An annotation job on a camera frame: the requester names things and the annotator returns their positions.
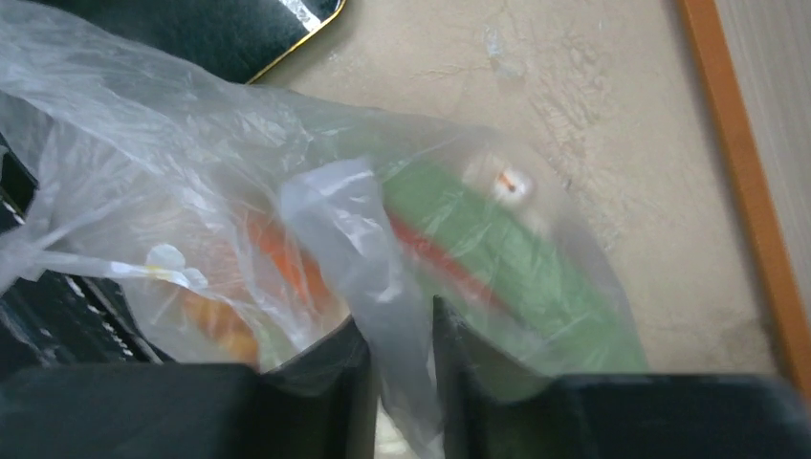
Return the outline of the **brown bread piece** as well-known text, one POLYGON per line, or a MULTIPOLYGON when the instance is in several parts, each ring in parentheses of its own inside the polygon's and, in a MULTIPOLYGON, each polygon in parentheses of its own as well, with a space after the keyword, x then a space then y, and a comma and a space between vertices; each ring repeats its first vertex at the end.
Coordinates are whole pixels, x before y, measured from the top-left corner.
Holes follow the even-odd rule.
POLYGON ((202 334, 230 357, 254 369, 258 368, 258 342, 249 325, 228 303, 185 291, 182 307, 184 314, 202 334))

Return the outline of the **clear plastic grocery bag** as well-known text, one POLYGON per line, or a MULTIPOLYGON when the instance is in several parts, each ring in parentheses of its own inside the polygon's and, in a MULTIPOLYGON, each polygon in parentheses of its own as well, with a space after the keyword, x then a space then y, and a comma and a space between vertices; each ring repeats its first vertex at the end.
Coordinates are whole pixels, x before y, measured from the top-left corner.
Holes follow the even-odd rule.
POLYGON ((442 456, 445 413, 429 303, 384 208, 383 172, 435 164, 625 292, 556 175, 530 147, 478 126, 227 82, 32 1, 1 5, 1 132, 40 189, 1 236, 1 284, 45 271, 117 282, 145 337, 178 361, 237 361, 183 311, 228 303, 272 370, 352 318, 398 444, 442 456), (101 208, 46 229, 64 186, 101 208), (335 302, 317 313, 253 244, 250 212, 283 226, 335 302))

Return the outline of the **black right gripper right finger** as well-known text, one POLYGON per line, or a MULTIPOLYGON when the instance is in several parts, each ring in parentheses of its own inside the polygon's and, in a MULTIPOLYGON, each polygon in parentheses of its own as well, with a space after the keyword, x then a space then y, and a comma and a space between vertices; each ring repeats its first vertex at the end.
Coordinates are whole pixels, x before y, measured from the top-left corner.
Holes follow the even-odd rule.
POLYGON ((752 374, 546 378, 433 300, 449 458, 806 458, 810 413, 752 374))

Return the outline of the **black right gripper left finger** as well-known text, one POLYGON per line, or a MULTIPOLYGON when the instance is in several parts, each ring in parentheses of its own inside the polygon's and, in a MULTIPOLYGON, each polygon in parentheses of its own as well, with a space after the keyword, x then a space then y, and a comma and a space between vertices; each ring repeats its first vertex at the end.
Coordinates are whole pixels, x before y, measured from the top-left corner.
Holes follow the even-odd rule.
POLYGON ((280 368, 94 363, 1 383, 5 458, 369 458, 376 390, 352 322, 280 368))

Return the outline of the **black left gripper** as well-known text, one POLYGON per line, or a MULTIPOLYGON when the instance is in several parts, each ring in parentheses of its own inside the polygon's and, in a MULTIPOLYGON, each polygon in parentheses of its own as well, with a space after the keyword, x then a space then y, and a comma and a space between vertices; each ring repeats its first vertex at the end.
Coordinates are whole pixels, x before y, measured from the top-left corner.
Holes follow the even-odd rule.
MULTIPOLYGON (((22 227, 40 189, 36 164, 10 149, 1 133, 1 235, 22 227)), ((89 185, 64 186, 46 229, 101 208, 107 196, 89 185)), ((111 279, 45 271, 1 289, 1 378, 28 366, 170 362, 141 333, 123 290, 111 279)))

